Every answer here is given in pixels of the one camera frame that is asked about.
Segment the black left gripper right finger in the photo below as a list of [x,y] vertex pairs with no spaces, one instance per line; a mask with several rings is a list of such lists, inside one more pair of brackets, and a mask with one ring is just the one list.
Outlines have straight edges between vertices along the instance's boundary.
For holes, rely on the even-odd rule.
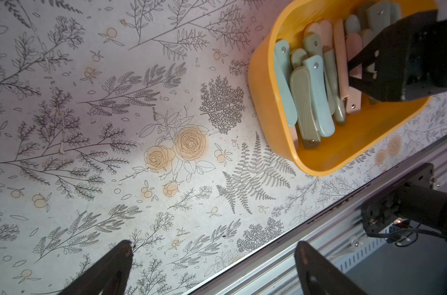
[[366,295],[308,242],[297,244],[294,258],[304,295]]

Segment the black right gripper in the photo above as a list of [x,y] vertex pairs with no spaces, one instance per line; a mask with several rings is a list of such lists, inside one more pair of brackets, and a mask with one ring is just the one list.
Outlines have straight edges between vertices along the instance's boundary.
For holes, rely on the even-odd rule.
[[360,34],[347,37],[349,86],[381,102],[410,102],[447,92],[447,20],[437,11],[402,18],[365,46]]

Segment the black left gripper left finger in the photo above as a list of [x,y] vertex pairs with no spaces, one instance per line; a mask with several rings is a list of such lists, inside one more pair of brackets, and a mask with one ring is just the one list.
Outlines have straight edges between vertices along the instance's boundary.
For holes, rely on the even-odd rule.
[[132,264],[131,241],[123,240],[60,293],[62,295],[123,295]]

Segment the pink folding fruit knife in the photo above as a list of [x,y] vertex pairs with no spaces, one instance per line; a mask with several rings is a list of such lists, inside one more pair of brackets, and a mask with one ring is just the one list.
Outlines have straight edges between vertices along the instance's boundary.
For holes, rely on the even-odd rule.
[[[347,60],[350,61],[362,50],[362,38],[357,33],[349,34],[345,39]],[[349,71],[350,77],[362,78],[362,66],[358,65]],[[349,88],[349,96],[346,99],[346,112],[357,114],[361,111],[362,92],[354,87]]]
[[338,18],[333,24],[334,50],[339,79],[339,95],[342,100],[349,96],[348,62],[346,56],[343,20]]

